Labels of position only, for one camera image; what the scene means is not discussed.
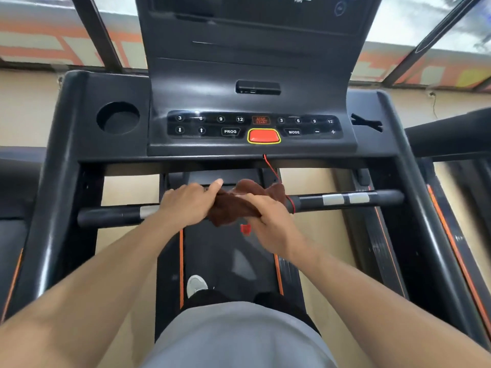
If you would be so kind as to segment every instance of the person's right hand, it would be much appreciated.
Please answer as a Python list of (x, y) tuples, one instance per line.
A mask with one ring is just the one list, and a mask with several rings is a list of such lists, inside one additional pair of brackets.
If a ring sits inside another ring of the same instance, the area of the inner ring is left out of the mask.
[(262, 246), (291, 261), (295, 249), (303, 245), (305, 239), (286, 207), (269, 196), (246, 194), (241, 197), (261, 213), (261, 218), (246, 219)]

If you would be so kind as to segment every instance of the cup holder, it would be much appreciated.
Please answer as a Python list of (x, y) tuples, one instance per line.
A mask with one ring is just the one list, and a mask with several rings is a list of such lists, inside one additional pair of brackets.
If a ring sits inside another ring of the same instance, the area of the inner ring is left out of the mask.
[(97, 113), (97, 125), (106, 133), (124, 134), (132, 131), (140, 121), (138, 109), (128, 102), (111, 102)]

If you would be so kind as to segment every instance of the treadmill belt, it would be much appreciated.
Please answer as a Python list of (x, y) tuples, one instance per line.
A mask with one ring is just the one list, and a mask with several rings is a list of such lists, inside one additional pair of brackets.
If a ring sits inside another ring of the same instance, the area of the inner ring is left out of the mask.
[(256, 235), (244, 236), (241, 224), (215, 227), (204, 220), (184, 230), (184, 278), (199, 275), (209, 289), (234, 301), (252, 302), (261, 292), (279, 292), (274, 257)]

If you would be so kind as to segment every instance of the person's left hand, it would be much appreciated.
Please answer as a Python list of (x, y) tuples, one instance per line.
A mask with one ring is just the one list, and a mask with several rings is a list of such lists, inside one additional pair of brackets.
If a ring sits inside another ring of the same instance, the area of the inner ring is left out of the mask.
[(156, 215), (171, 220), (179, 230), (201, 222), (223, 184), (223, 179), (217, 179), (207, 190), (197, 183), (182, 185), (177, 190), (167, 190)]

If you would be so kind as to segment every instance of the control panel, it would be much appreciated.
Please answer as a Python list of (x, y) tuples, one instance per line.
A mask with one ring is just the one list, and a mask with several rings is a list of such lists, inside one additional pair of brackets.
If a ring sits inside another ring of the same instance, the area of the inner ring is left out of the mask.
[(167, 133), (172, 138), (246, 139), (253, 144), (272, 144), (282, 138), (340, 139), (338, 117), (333, 115), (292, 115), (277, 113), (239, 113), (170, 111)]

